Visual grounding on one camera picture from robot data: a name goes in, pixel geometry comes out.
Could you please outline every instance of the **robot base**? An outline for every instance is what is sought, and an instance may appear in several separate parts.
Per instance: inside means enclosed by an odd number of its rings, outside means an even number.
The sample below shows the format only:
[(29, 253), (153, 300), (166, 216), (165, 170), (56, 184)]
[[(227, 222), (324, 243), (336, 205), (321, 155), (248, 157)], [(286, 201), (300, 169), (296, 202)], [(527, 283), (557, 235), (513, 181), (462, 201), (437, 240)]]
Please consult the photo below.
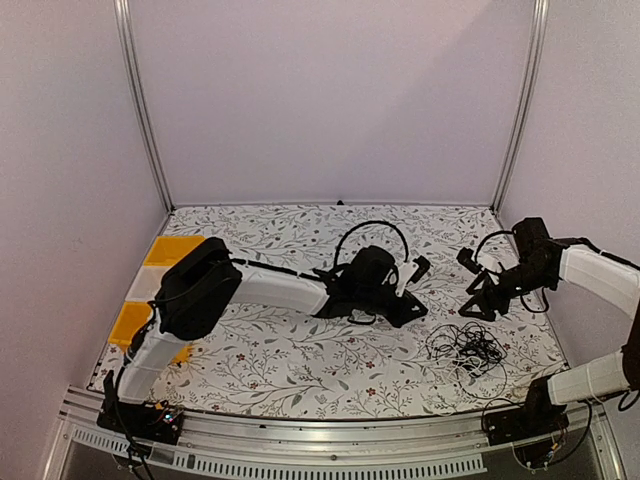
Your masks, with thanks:
[(482, 429), (487, 433), (489, 445), (526, 440), (550, 434), (568, 426), (569, 419), (565, 413), (546, 418), (539, 417), (535, 422), (527, 422), (526, 413), (522, 408), (488, 413), (482, 421)]

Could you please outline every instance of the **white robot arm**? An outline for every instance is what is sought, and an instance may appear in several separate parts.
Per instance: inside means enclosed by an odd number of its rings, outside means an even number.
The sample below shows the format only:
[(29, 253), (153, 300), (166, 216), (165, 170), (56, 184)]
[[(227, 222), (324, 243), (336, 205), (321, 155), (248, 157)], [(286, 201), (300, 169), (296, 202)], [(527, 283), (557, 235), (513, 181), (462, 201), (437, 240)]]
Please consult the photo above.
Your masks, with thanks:
[(537, 288), (555, 290), (562, 280), (620, 308), (633, 325), (621, 350), (534, 380), (523, 407), (486, 415), (485, 427), (494, 443), (555, 430), (568, 403), (640, 389), (640, 269), (600, 251), (587, 239), (552, 239), (540, 218), (527, 218), (511, 232), (501, 233), (513, 234), (520, 263), (504, 270), (491, 257), (461, 250), (460, 263), (478, 274), (467, 290), (472, 298), (460, 309), (461, 315), (494, 321), (496, 312), (507, 313), (511, 299)]
[[(376, 223), (397, 230), (372, 220), (347, 235)], [(211, 333), (230, 303), (286, 307), (317, 318), (349, 317), (353, 310), (361, 310), (381, 315), (396, 328), (426, 315), (427, 308), (406, 285), (422, 278), (430, 263), (422, 256), (410, 261), (402, 237), (402, 263), (396, 264), (386, 250), (369, 246), (350, 263), (338, 264), (347, 235), (336, 248), (333, 268), (316, 269), (314, 274), (231, 258), (221, 239), (205, 240), (162, 278), (150, 302), (152, 316), (134, 335), (115, 383), (113, 372), (105, 379), (98, 425), (130, 437), (177, 442), (180, 423), (171, 415), (170, 422), (159, 422), (158, 412), (144, 402), (160, 372), (185, 345)]]

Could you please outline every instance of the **tangled cable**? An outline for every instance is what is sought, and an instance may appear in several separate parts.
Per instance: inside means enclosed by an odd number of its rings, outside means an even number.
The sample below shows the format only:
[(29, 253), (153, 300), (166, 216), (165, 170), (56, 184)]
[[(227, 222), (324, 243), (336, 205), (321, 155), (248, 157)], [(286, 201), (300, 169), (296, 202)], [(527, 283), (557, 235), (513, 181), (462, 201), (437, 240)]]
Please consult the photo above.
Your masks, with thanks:
[(425, 340), (429, 360), (449, 360), (478, 378), (502, 364), (506, 350), (496, 337), (478, 322), (463, 327), (437, 327)]

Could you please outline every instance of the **white wall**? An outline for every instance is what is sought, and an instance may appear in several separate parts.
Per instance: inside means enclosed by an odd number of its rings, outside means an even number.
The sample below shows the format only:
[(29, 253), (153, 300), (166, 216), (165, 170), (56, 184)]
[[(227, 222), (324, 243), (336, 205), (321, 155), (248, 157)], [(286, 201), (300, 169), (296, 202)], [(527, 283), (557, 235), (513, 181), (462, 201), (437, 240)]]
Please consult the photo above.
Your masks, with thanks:
[(0, 6), (0, 477), (37, 478), (163, 213), (113, 2)]
[[(637, 1), (552, 2), (505, 225), (539, 215), (552, 236), (586, 236), (640, 262), (638, 39)], [(613, 307), (568, 286), (550, 297), (573, 364), (626, 342), (631, 322)], [(640, 478), (640, 407), (611, 422), (629, 478)]]
[(176, 203), (489, 204), (532, 0), (139, 0)]

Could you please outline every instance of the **floral patterned mat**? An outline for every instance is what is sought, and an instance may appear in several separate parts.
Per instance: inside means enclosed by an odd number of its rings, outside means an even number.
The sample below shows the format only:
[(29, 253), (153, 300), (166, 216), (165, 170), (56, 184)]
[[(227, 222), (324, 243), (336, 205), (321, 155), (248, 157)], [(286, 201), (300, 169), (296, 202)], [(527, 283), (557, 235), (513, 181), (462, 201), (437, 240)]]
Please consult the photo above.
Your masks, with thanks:
[[(555, 372), (564, 359), (544, 314), (512, 302), (511, 312), (482, 322), (507, 352), (502, 366), (474, 379), (451, 362), (430, 360), (425, 339), (444, 324), (462, 327), (471, 273), (456, 262), (500, 227), (486, 208), (427, 206), (244, 206), (178, 209), (165, 235), (224, 239), (235, 257), (296, 270), (326, 268), (338, 240), (352, 226), (382, 219), (407, 237), (411, 258), (424, 255), (429, 273), (409, 289), (428, 315), (401, 329), (383, 319), (371, 326), (345, 318), (321, 320), (261, 305), (231, 305), (214, 331), (195, 342), (188, 363), (167, 367), (150, 399), (186, 408), (290, 418), (372, 418), (449, 415), (481, 409), (487, 398), (520, 400), (531, 380)], [(344, 258), (376, 244), (401, 258), (396, 233), (362, 229), (345, 243)], [(487, 250), (506, 267), (516, 257), (496, 239)], [(531, 307), (538, 302), (528, 300)], [(100, 391), (121, 353), (107, 345), (89, 385)]]

